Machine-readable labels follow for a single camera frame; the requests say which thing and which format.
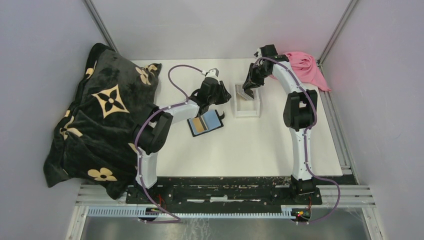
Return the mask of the black leather card holder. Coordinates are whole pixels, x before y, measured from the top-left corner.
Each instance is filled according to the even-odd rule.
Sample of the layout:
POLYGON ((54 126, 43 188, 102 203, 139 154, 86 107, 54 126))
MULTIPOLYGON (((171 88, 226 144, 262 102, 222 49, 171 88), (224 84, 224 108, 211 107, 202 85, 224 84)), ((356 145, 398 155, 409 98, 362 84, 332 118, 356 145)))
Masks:
POLYGON ((208 130, 198 134, 196 130, 193 127, 193 118, 190 118, 187 120, 188 126, 190 128, 191 134, 193 137, 197 137, 206 133, 209 133, 211 131, 220 129, 224 126, 223 119, 225 118, 225 113, 219 114, 219 112, 216 109, 211 109, 201 115, 200 117, 203 117, 208 130))

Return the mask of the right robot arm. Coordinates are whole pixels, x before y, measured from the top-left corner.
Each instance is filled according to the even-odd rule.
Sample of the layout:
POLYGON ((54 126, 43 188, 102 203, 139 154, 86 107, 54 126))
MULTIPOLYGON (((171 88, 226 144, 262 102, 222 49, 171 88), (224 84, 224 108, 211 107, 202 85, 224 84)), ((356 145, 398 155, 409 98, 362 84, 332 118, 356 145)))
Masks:
POLYGON ((293 147, 293 170, 290 176, 289 199, 302 204, 316 191, 310 163, 312 127, 317 123, 316 90, 307 89, 295 74, 289 58, 278 54, 273 44, 257 49, 255 62, 251 63, 247 77, 236 93, 247 101, 255 99, 254 89, 265 84, 265 78, 276 78, 287 94, 282 118, 289 129, 293 147))

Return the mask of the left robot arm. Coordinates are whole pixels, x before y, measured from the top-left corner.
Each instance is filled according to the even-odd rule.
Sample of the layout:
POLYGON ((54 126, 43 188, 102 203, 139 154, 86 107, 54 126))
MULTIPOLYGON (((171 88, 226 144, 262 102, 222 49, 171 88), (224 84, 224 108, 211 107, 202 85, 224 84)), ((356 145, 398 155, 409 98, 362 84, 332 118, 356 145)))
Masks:
POLYGON ((222 128, 225 115, 209 107, 225 104, 231 97, 222 81, 206 77, 201 87, 186 101, 164 107, 147 105, 142 113, 143 123, 137 124, 133 130, 138 157, 135 179, 141 186, 138 197, 143 202, 152 203, 158 195, 157 189, 153 187, 158 178, 158 152, 165 145, 171 126, 187 122, 194 137, 222 128))

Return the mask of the gold credit card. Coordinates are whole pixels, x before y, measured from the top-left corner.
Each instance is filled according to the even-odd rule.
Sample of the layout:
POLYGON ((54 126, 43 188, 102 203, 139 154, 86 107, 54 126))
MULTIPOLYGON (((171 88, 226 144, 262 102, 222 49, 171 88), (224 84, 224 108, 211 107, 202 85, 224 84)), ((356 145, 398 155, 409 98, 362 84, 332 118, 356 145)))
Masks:
POLYGON ((208 130, 208 126, 206 122, 204 121, 204 118, 202 116, 195 117, 192 119, 192 125, 195 129, 195 131, 200 134, 208 130))

